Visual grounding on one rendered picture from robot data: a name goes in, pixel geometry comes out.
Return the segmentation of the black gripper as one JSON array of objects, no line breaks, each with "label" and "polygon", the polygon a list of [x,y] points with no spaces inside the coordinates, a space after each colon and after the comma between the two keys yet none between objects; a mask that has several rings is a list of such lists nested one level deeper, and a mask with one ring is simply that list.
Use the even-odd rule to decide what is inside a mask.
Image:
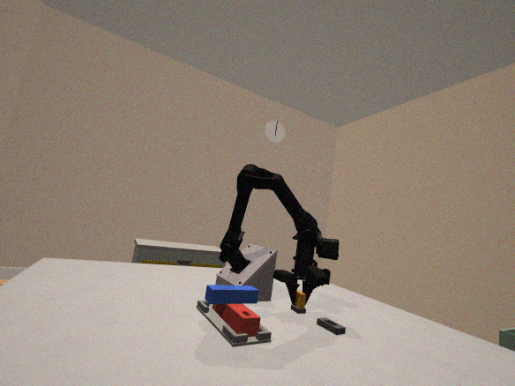
[{"label": "black gripper", "polygon": [[313,260],[313,256],[302,256],[298,254],[295,254],[293,259],[295,260],[295,267],[291,270],[291,272],[285,270],[275,270],[273,273],[273,278],[279,280],[280,282],[286,283],[290,300],[293,305],[295,304],[296,292],[297,288],[299,287],[297,280],[302,280],[302,292],[306,294],[306,305],[312,291],[318,286],[313,286],[307,278],[300,276],[300,274],[304,263],[309,261],[310,264],[313,264],[316,262],[316,260]]}]

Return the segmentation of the red long bar with two slots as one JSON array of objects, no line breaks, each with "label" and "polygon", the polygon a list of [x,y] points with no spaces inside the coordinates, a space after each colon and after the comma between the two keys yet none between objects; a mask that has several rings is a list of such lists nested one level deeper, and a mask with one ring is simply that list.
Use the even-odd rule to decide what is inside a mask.
[{"label": "red long bar with two slots", "polygon": [[243,304],[213,304],[213,310],[236,333],[255,337],[259,331],[260,316]]}]

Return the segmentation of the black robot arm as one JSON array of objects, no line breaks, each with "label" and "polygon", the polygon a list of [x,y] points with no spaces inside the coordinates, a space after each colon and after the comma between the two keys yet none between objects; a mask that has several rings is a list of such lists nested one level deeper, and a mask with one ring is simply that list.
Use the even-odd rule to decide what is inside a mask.
[{"label": "black robot arm", "polygon": [[[232,272],[240,274],[251,263],[250,260],[244,258],[239,247],[245,233],[241,231],[241,225],[253,189],[273,190],[292,217],[297,231],[292,238],[297,240],[296,254],[314,256],[316,247],[317,257],[338,260],[339,240],[322,238],[317,221],[301,207],[280,174],[272,173],[254,164],[248,164],[237,176],[236,187],[235,207],[229,228],[220,244],[219,258],[223,263],[229,262]],[[330,274],[328,269],[319,269],[317,262],[310,264],[307,261],[302,267],[300,276],[306,276],[313,286],[323,286],[325,281],[329,281]]]}]

